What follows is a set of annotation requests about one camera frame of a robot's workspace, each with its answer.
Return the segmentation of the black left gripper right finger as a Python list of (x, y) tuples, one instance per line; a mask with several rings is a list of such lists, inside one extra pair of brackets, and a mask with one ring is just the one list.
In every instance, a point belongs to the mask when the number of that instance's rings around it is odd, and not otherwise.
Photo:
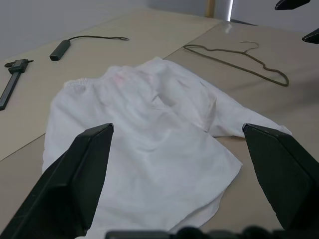
[(242, 129), (258, 182), (286, 230), (319, 228), (319, 163), (289, 134)]

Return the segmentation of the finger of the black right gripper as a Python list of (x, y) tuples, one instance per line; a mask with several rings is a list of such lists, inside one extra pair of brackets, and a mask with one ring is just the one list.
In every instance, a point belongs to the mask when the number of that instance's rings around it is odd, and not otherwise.
[(275, 10), (293, 10), (309, 3), (309, 0), (279, 0)]
[(319, 44), (319, 28), (302, 37), (306, 43)]

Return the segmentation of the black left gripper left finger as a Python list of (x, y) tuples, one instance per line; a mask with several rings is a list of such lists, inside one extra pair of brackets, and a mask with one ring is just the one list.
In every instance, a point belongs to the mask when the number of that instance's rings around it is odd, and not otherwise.
[(113, 124), (85, 130), (51, 164), (2, 239), (75, 239), (90, 229), (105, 182)]

